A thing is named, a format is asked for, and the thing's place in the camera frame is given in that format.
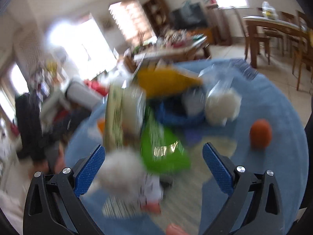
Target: green plastic bag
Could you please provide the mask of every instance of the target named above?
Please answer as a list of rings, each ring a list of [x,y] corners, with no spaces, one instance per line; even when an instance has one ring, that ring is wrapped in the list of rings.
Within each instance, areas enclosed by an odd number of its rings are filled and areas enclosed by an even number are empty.
[[[146,127],[141,136],[141,156],[152,173],[170,173],[190,168],[189,157],[172,131],[154,119],[153,111],[146,107]]]

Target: egg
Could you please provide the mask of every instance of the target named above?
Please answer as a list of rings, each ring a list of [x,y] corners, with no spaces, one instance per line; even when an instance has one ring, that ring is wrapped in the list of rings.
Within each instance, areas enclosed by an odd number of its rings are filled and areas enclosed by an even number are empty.
[[[253,148],[264,149],[272,140],[272,127],[265,119],[258,119],[250,129],[250,142]]]

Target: cluttered table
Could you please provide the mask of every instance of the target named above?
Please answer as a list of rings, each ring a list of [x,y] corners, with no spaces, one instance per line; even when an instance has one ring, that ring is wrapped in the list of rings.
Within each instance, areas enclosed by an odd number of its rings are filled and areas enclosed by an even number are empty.
[[[180,225],[190,235],[203,234],[227,200],[227,195],[220,191],[203,164],[201,150],[208,141],[235,165],[243,165],[253,173],[263,174],[268,169],[274,172],[282,197],[285,233],[290,229],[308,176],[308,147],[300,119],[284,94],[243,59],[175,64],[179,70],[195,74],[212,65],[231,68],[234,77],[231,86],[242,96],[237,119],[227,121],[224,127],[202,123],[174,130],[190,156],[191,167],[176,174],[173,187],[164,191],[160,215],[121,211],[116,199],[101,189],[81,196],[88,213],[104,234],[161,235],[170,223]],[[96,145],[102,144],[97,121],[104,117],[105,110],[106,100],[76,130],[65,153],[67,166],[72,167]],[[272,141],[265,149],[255,150],[250,145],[249,131],[260,118],[270,123]],[[246,213],[248,204],[242,213]],[[241,214],[234,229],[240,227],[243,218]]]
[[[210,54],[206,53],[205,46],[207,45],[207,37],[201,37],[199,40],[196,40],[191,45],[187,47],[181,48],[162,48],[162,49],[151,49],[147,51],[143,51],[142,53],[134,56],[135,62],[140,62],[142,59],[149,60],[157,60],[157,59],[166,59],[166,58],[177,58],[179,60],[189,60],[188,57],[194,54],[191,54],[193,50],[197,51],[203,49],[207,58],[209,58]]]
[[[257,41],[253,36],[257,36],[257,27],[268,27],[271,29],[277,29],[280,32],[283,32],[288,35],[298,36],[299,35],[299,26],[283,21],[283,20],[273,20],[260,16],[248,16],[244,17],[243,20],[247,24],[248,34],[251,37],[250,40],[250,52],[251,52],[251,66],[257,68]]]

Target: blue tablecloth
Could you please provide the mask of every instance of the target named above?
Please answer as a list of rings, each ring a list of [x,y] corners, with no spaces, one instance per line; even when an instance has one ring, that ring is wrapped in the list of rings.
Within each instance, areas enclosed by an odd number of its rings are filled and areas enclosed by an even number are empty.
[[[221,66],[233,65],[234,80],[232,86],[242,95],[240,114],[225,127],[202,125],[182,132],[185,144],[198,143],[203,136],[228,136],[237,141],[237,149],[231,157],[235,165],[243,165],[254,173],[264,173],[267,169],[274,171],[282,197],[285,233],[290,229],[301,200],[303,198],[308,175],[308,147],[302,123],[284,94],[277,89],[264,75],[256,74],[242,59],[202,60],[177,64],[196,73],[212,63]],[[96,121],[104,116],[104,104],[94,110],[90,118],[83,122],[75,132],[65,153],[65,161],[72,167],[80,158],[86,157],[102,139],[94,137]],[[273,140],[265,151],[251,151],[249,130],[258,118],[267,119],[273,130]],[[114,220],[104,217],[102,207],[107,198],[103,191],[97,191],[82,203],[90,216],[106,235],[161,235],[164,234],[148,215],[126,220]],[[202,234],[214,220],[227,195],[223,194],[214,179],[209,180],[202,188],[202,214],[199,234]],[[235,226],[238,228],[248,209],[245,205]]]

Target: metal screw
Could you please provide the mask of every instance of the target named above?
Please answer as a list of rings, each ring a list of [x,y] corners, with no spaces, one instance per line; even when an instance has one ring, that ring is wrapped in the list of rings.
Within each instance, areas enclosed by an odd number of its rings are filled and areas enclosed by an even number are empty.
[[[266,171],[266,174],[269,175],[269,176],[271,176],[271,177],[274,176],[274,172],[271,171],[271,170],[267,170],[267,171]]]
[[[34,177],[37,178],[37,177],[40,177],[40,175],[41,175],[41,172],[37,171],[37,172],[35,172]]]
[[[63,172],[63,174],[69,174],[70,172],[71,172],[71,168],[64,168],[63,170],[62,170],[62,172]]]
[[[237,171],[243,173],[246,171],[246,168],[244,166],[237,166]]]

